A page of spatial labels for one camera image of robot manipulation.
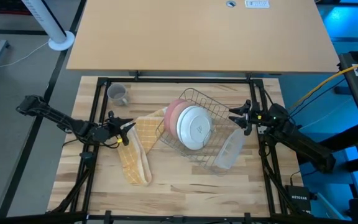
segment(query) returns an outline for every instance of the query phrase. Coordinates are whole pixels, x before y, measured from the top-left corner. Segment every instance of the wood grain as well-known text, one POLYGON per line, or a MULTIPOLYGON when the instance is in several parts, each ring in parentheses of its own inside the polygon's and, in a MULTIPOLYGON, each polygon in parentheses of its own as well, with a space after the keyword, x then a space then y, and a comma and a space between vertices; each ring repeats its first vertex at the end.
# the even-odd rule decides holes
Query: wood grain
MULTIPOLYGON (((82 77, 72 116, 88 119, 97 77, 82 77)), ((192 87, 226 105, 239 106, 250 98, 248 85, 209 83, 124 83, 129 89, 128 107, 108 103, 108 110, 117 116, 136 118, 144 116, 178 98, 182 91, 192 87)), ((277 79, 264 79, 274 102, 283 104, 277 79)), ((50 197, 49 209, 56 207, 75 183, 82 150, 78 142, 67 144, 62 151, 56 180, 50 197)), ((284 184, 298 171, 295 152, 278 144, 277 156, 284 184)), ((218 177, 191 163, 169 146, 158 142, 147 155, 153 180, 148 187, 129 185, 124 179, 121 162, 115 150, 100 148, 89 204, 91 214, 115 215, 186 215, 241 217, 250 212, 253 217, 267 217, 269 210, 258 155, 257 134, 246 137, 246 144, 232 169, 218 177)), ((302 185, 299 174, 294 178, 302 185)), ((277 212, 278 197, 274 190, 277 212)), ((79 208, 83 200, 80 196, 79 208)))
POLYGON ((335 73, 314 0, 88 1, 67 68, 335 73))

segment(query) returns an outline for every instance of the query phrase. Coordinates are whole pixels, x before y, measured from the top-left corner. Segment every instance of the light wood desk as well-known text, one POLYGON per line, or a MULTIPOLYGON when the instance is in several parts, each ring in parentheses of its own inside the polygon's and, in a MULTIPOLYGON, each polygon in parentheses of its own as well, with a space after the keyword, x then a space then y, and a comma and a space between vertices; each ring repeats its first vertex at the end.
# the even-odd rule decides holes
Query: light wood desk
POLYGON ((314 0, 88 1, 68 69, 334 73, 314 0))
MULTIPOLYGON (((89 118, 97 79, 82 77, 72 113, 74 118, 89 118)), ((240 106, 250 98, 249 85, 246 84, 125 83, 125 86, 129 89, 130 105, 118 107, 108 103, 107 107, 107 111, 113 110, 116 116, 122 118, 153 113, 167 106, 189 87, 230 107, 240 106)), ((264 79, 264 86, 273 101, 283 105, 278 80, 264 79)), ((102 90, 99 102, 102 101, 103 93, 102 90)), ((68 135, 66 141, 72 139, 74 137, 68 135)), ((283 184, 289 184, 290 175, 299 170, 296 154, 282 144, 277 144, 276 148, 283 184)), ((139 187, 126 182, 117 151, 101 147, 89 213, 104 215, 105 210, 111 210, 113 215, 244 217, 244 212, 249 212, 252 217, 269 217, 258 150, 254 130, 246 137, 246 144, 229 173, 218 177, 158 142, 147 154, 152 182, 147 187, 139 187)), ((55 208, 74 186, 81 151, 82 144, 78 141, 63 148, 48 209, 55 208)), ((295 185, 302 185, 299 174, 294 175, 293 180, 295 185)), ((274 186, 272 188, 276 212, 279 213, 277 191, 274 186)), ((82 198, 83 191, 80 193, 79 208, 82 198)))

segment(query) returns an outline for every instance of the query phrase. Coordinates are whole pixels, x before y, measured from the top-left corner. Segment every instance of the floor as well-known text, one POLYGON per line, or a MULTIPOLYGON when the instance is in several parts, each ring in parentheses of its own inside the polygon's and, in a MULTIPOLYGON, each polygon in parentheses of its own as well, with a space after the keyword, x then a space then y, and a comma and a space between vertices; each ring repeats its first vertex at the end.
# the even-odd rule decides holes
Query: floor
MULTIPOLYGON (((45 0, 51 11, 68 30, 75 16, 80 0, 45 0)), ((319 6, 319 11, 338 53, 358 49, 358 7, 319 6)), ((42 30, 31 16, 0 15, 0 29, 42 30)), ((12 63, 47 41, 44 35, 0 34, 0 40, 7 39, 11 48, 1 58, 0 65, 12 63)), ((55 69, 59 52, 43 47, 25 61, 10 67, 0 68, 0 204, 22 147, 33 122, 15 112, 25 95, 42 95, 55 69)), ((82 75, 127 75, 122 72, 77 72, 65 70, 67 58, 62 65, 50 105, 71 114, 76 91, 82 75)), ((146 75, 227 75, 221 73, 148 73, 146 75)), ((280 76, 285 104, 290 106, 312 89, 324 75, 305 75, 301 77, 280 76)), ((322 118, 329 111, 346 102, 328 118, 303 131, 310 135, 325 136, 338 133, 358 123, 358 111, 349 96, 338 96, 332 92, 313 103, 295 117, 298 124, 308 125, 322 118)), ((9 211, 9 216, 43 213, 47 207, 55 172, 60 158, 65 135, 53 123, 44 120, 39 130, 22 180, 9 211)))

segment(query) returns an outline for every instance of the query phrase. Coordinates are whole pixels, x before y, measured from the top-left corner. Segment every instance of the yellow cable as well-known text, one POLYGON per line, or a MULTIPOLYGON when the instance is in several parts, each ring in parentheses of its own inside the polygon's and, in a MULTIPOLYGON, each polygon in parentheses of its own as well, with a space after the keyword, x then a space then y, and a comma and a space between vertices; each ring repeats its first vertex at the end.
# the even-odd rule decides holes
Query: yellow cable
POLYGON ((326 80, 324 80, 322 83, 320 83, 318 86, 316 86, 314 89, 312 89, 308 94, 306 94, 305 96, 303 96, 302 98, 300 98, 296 103, 294 103, 291 107, 289 107, 289 110, 292 110, 294 107, 298 106, 304 99, 306 99, 307 97, 309 97, 310 95, 312 95, 315 91, 317 91, 320 87, 322 87, 323 85, 325 85, 327 82, 333 80, 334 78, 342 75, 343 73, 346 72, 350 72, 351 70, 358 68, 358 65, 355 65, 353 67, 347 68, 345 70, 342 70, 340 72, 338 72, 337 74, 327 78, 326 80))

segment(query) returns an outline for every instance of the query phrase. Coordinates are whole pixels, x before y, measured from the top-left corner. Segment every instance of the clear plastic container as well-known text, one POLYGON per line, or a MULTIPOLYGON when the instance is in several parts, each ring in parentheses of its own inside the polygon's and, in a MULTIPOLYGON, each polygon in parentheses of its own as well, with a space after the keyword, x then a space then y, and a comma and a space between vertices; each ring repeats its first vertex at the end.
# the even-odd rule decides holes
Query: clear plastic container
POLYGON ((221 169, 230 169, 236 162, 246 138, 244 131, 239 128, 226 139, 215 159, 215 165, 221 169))

